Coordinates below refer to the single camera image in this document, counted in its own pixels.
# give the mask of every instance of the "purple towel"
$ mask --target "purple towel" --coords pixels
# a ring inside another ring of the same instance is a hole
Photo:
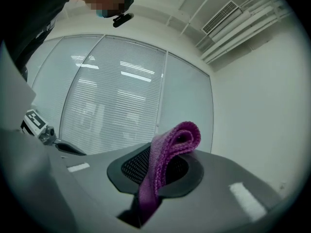
[[[200,141],[200,131],[193,122],[182,122],[152,139],[148,172],[138,191],[142,223],[158,208],[158,190],[166,184],[165,173],[170,160],[176,155],[193,151]]]

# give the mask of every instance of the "ceiling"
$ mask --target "ceiling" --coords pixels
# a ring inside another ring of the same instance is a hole
[[[146,17],[168,25],[180,32],[183,31],[190,18],[205,0],[135,0],[129,12],[137,16]],[[233,0],[240,5],[246,0]],[[218,12],[229,0],[208,0],[197,16],[191,21],[184,32],[194,43],[200,41],[205,34],[201,28]],[[83,1],[71,0],[66,3],[58,20],[93,13]]]

